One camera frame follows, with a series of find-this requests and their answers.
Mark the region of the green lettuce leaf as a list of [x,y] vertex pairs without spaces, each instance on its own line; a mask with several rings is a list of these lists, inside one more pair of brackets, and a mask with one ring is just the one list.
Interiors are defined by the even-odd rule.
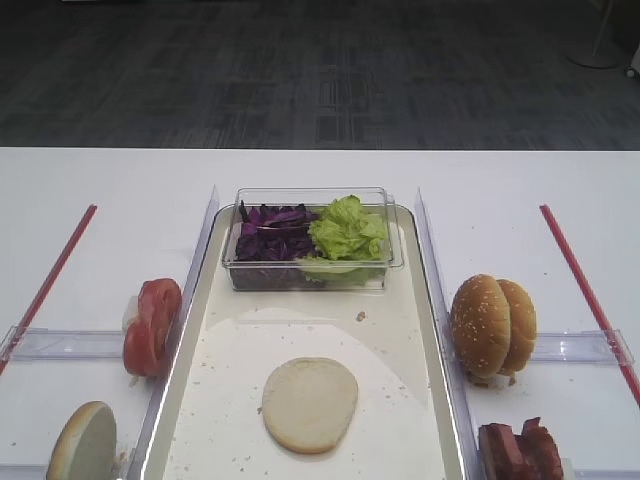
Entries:
[[316,248],[332,261],[386,257],[386,221],[381,214],[368,212],[355,195],[333,200],[311,222],[309,234]]

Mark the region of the lettuce remaining in box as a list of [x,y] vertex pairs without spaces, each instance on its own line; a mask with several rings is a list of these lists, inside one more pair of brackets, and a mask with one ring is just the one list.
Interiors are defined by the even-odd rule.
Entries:
[[385,268],[338,266],[322,257],[304,257],[297,259],[296,264],[307,280],[338,285],[362,286],[370,280],[383,279],[386,274]]

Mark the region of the rear tomato slice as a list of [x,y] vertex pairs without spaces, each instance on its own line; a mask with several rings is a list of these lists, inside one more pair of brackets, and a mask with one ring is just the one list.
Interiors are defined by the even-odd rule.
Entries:
[[157,357],[163,355],[182,303],[180,286],[171,278],[145,281],[138,295],[138,317],[147,328]]

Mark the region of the tomato slice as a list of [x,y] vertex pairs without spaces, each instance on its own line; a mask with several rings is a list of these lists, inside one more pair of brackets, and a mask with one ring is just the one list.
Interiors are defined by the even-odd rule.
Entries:
[[162,374],[172,320],[167,306],[140,310],[134,317],[127,328],[123,347],[123,362],[128,373],[144,377]]
[[182,303],[180,286],[171,278],[145,281],[138,295],[138,317],[147,328],[157,357],[163,355]]

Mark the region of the white pusher block tomato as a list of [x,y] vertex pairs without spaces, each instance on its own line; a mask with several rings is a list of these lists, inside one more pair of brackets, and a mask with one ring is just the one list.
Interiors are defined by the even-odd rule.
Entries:
[[137,318],[138,316],[138,296],[132,296],[124,310],[124,314],[122,317],[122,331],[126,332],[129,328],[129,325]]

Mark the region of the meat patty slice left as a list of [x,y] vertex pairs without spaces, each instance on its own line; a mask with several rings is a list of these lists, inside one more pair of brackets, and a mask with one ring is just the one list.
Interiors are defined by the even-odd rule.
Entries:
[[479,447],[488,479],[525,479],[526,466],[510,426],[491,423],[479,428]]

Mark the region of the meat patty slice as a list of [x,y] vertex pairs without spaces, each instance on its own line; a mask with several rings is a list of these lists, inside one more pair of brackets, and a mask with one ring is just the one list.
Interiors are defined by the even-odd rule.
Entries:
[[479,447],[488,479],[525,479],[526,466],[510,426],[491,423],[479,428]]
[[547,428],[540,425],[539,417],[524,422],[516,442],[524,461],[517,479],[564,479],[557,445]]

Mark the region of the meat patty slice right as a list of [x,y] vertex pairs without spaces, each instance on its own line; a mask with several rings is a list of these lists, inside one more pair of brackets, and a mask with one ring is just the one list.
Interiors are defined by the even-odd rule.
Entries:
[[547,428],[540,425],[539,417],[524,422],[516,442],[524,461],[517,479],[564,479],[557,445]]

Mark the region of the clear plastic salad box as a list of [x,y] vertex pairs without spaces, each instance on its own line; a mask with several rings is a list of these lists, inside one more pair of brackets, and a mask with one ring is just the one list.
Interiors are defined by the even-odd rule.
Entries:
[[395,202],[382,187],[243,188],[221,263],[239,291],[381,289],[404,263]]

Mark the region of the sesame bun top front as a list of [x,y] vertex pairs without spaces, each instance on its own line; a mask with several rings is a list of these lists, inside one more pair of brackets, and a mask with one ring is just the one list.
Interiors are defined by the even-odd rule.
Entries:
[[511,342],[509,304],[497,280],[474,275],[458,288],[451,309],[456,354],[475,377],[490,378],[501,369]]

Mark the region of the silver metal tray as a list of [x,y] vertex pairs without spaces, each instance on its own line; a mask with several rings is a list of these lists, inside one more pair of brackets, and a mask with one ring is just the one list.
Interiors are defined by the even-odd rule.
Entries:
[[[193,298],[145,479],[458,479],[447,387],[412,213],[396,211],[404,263],[381,290],[238,292],[221,264],[221,209]],[[262,417],[268,376],[298,357],[345,365],[359,385],[328,453],[278,445]]]

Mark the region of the left clear pusher track upper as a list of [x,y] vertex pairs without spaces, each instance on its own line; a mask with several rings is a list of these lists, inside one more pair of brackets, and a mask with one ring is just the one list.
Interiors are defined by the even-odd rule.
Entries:
[[111,360],[122,357],[122,331],[11,327],[1,342],[2,361]]

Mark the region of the stanchion base background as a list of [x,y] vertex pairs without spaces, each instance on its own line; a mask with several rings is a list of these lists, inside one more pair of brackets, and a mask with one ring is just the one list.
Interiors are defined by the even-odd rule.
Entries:
[[602,42],[607,29],[608,20],[612,13],[615,2],[608,0],[605,2],[604,12],[601,15],[598,33],[590,47],[587,49],[572,50],[566,54],[566,59],[579,67],[593,70],[614,69],[618,63],[613,54],[608,49],[601,51]]

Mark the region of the right clear divider rail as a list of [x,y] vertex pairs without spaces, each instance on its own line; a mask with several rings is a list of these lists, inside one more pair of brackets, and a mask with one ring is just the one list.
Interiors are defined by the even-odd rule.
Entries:
[[422,258],[429,288],[439,354],[446,381],[449,411],[454,426],[458,463],[461,467],[463,479],[485,479],[484,465],[478,451],[477,431],[471,419],[467,400],[466,374],[455,356],[441,268],[433,239],[428,208],[421,189],[417,190],[414,210],[419,229]]

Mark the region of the red rail strip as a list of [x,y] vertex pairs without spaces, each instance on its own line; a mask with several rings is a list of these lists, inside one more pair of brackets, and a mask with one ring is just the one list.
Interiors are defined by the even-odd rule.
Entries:
[[78,244],[79,240],[81,239],[82,235],[84,234],[86,228],[88,227],[89,223],[91,222],[91,220],[92,220],[93,216],[95,215],[96,211],[97,211],[97,206],[95,204],[90,204],[87,207],[85,213],[83,214],[82,218],[78,222],[78,224],[77,224],[76,228],[74,229],[73,233],[71,234],[71,236],[67,240],[63,250],[59,254],[58,258],[56,259],[56,261],[54,263],[54,265],[51,267],[51,269],[50,269],[49,273],[47,274],[45,280],[43,281],[43,283],[41,284],[39,290],[37,291],[35,297],[31,301],[28,309],[26,310],[26,312],[24,313],[22,319],[20,320],[20,322],[18,323],[17,327],[15,328],[15,331],[9,336],[9,342],[3,348],[2,352],[1,352],[1,368],[0,368],[0,373],[1,374],[4,373],[4,370],[6,369],[7,365],[9,364],[9,356],[10,356],[10,354],[13,352],[14,348],[22,340],[22,338],[23,338],[24,334],[26,333],[27,329],[30,327],[33,319],[35,318],[36,314],[38,313],[38,311],[39,311],[40,307],[42,306],[44,300],[46,299],[47,295],[49,294],[52,286],[54,285],[55,281],[57,280],[57,278],[58,278],[60,272],[62,271],[63,267],[65,266],[68,258],[73,253],[73,250],[75,249],[76,245]]
[[575,257],[560,225],[555,219],[550,207],[546,204],[540,205],[539,209],[558,245],[566,263],[568,264],[594,319],[600,330],[604,333],[609,349],[613,353],[620,368],[620,371],[629,387],[636,403],[639,403],[639,379],[632,367],[630,355],[623,351],[622,341],[615,336],[613,327],[604,313],[594,291],[592,290],[577,258]]

